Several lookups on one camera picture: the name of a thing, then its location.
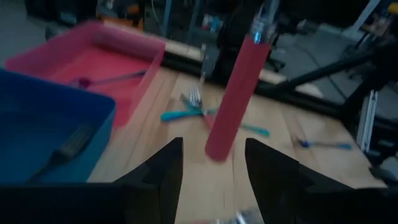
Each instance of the blue plastic container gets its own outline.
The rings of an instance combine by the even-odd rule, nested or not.
[[[0,184],[23,183],[77,127],[94,127],[87,148],[40,182],[85,182],[110,137],[115,102],[64,85],[0,69]]]

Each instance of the red foam tube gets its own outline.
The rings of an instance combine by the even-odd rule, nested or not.
[[[206,154],[214,161],[228,157],[269,49],[268,43],[255,44],[249,36],[243,41],[206,143]]]

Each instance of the floor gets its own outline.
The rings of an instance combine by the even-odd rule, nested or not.
[[[0,65],[15,54],[44,43],[46,25],[45,22],[26,17],[23,0],[0,0]],[[342,51],[353,43],[325,31],[311,35],[283,35],[279,40],[279,50],[273,52],[272,57],[286,62],[286,67],[280,71],[282,74],[295,78],[339,60]],[[360,83],[360,78],[350,80],[344,72],[314,82],[326,99],[339,103],[344,102],[345,97]],[[385,87],[379,94],[377,114],[386,118],[398,118],[398,105],[394,103],[397,100],[398,95]]]

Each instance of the wooden table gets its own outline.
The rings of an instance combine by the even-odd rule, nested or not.
[[[174,42],[167,44],[173,50]],[[284,78],[262,72],[262,78]],[[304,111],[274,100],[253,95],[244,122],[267,128],[269,138],[239,130],[228,160],[216,164],[205,156],[209,130],[202,118],[187,118],[171,123],[160,122],[167,110],[184,110],[178,98],[187,94],[197,78],[161,67],[131,120],[114,130],[112,140],[98,161],[89,182],[111,182],[136,168],[177,136],[183,137],[183,180],[176,222],[233,217],[236,210],[256,207],[244,158],[244,141],[248,137],[270,145],[309,168],[351,187],[382,187],[368,167],[368,160],[354,147],[351,151],[294,145],[296,137],[318,141],[343,141],[355,145],[353,138],[337,120]],[[203,102],[206,108],[221,103],[223,89],[206,84]],[[300,91],[319,95],[316,87],[304,85]]]

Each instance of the pink plastic tray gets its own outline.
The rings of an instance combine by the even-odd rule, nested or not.
[[[89,21],[6,61],[8,70],[69,85],[147,70],[143,77],[89,87],[116,102],[114,125],[128,122],[160,67],[165,43],[144,34]]]

